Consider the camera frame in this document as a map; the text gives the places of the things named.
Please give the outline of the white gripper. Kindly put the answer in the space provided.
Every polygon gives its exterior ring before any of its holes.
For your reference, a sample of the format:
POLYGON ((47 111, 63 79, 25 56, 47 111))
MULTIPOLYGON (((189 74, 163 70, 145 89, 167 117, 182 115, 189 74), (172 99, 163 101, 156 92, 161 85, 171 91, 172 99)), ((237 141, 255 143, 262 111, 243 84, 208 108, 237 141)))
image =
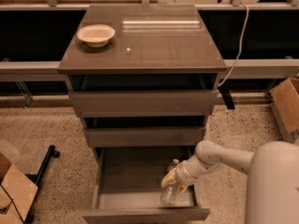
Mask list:
POLYGON ((193 185, 197 181, 199 175, 200 165, 198 161, 183 161, 177 166, 176 172, 171 170, 165 175, 161 187, 164 188, 168 185, 176 184, 178 180, 181 185, 178 186, 177 195, 180 195, 186 191, 188 186, 193 185))

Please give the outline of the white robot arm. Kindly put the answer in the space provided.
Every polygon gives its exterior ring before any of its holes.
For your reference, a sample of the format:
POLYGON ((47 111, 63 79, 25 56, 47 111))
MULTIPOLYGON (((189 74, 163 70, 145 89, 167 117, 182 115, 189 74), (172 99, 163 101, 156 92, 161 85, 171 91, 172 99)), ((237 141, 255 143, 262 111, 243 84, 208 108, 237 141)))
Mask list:
POLYGON ((270 142, 249 152, 201 141, 161 186, 177 184, 182 193, 222 164, 247 176, 245 224, 299 224, 299 147, 292 143, 270 142))

